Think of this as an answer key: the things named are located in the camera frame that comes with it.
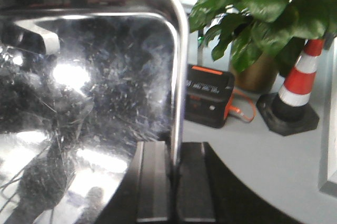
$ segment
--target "potted plant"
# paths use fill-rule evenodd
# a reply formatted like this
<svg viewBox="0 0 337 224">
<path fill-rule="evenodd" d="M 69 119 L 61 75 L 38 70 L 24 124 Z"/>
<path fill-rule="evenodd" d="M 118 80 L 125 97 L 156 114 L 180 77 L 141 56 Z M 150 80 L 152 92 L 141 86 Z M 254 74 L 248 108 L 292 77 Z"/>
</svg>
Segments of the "potted plant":
<svg viewBox="0 0 337 224">
<path fill-rule="evenodd" d="M 206 44 L 219 38 L 213 60 L 233 42 L 231 65 L 237 73 L 247 71 L 263 55 L 271 62 L 262 68 L 274 64 L 286 76 L 306 39 L 337 31 L 337 0 L 198 0 L 189 16 L 190 32 L 215 18 L 218 24 L 204 36 Z"/>
</svg>

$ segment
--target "plant pot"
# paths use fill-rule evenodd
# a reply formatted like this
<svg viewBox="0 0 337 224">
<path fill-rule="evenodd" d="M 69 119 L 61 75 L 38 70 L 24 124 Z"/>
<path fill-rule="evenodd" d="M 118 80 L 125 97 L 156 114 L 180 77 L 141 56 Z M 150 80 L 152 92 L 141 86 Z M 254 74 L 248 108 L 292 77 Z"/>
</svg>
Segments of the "plant pot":
<svg viewBox="0 0 337 224">
<path fill-rule="evenodd" d="M 230 63 L 230 72 L 235 76 L 235 85 L 240 89 L 254 93 L 268 93 L 272 88 L 278 70 L 274 59 L 266 54 L 244 70 L 238 73 Z"/>
</svg>

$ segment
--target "black device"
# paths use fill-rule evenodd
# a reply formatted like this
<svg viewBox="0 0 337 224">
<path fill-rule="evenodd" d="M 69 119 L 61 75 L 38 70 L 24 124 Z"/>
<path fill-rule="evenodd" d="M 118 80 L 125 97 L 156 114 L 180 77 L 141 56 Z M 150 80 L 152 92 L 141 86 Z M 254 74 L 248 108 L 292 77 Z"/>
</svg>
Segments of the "black device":
<svg viewBox="0 0 337 224">
<path fill-rule="evenodd" d="M 221 128 L 232 103 L 233 74 L 189 65 L 186 85 L 185 119 Z"/>
</svg>

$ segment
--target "orange cable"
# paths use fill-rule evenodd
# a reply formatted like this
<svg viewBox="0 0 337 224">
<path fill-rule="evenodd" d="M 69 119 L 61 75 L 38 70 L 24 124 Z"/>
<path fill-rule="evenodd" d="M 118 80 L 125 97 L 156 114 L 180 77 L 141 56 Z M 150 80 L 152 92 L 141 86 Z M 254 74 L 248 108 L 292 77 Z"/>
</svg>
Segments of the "orange cable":
<svg viewBox="0 0 337 224">
<path fill-rule="evenodd" d="M 241 92 L 237 89 L 233 90 L 233 94 L 238 94 L 248 101 L 248 103 L 251 105 L 251 107 L 253 109 L 253 116 L 252 117 L 246 116 L 241 111 L 241 109 L 239 109 L 238 107 L 232 106 L 232 105 L 230 106 L 230 111 L 234 112 L 235 115 L 242 117 L 244 122 L 250 123 L 254 119 L 254 117 L 256 116 L 256 108 L 255 108 L 255 105 L 254 105 L 253 101 L 246 94 L 244 94 L 243 92 Z"/>
</svg>

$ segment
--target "scratched metal surface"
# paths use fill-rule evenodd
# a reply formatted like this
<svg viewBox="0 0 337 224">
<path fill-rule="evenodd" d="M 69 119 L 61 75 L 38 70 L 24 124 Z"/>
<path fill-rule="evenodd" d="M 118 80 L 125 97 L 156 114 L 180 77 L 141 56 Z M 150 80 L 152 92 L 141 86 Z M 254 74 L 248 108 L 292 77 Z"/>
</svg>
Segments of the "scratched metal surface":
<svg viewBox="0 0 337 224">
<path fill-rule="evenodd" d="M 0 223 L 93 223 L 137 141 L 170 136 L 177 34 L 153 13 L 33 20 L 58 52 L 0 19 Z"/>
</svg>

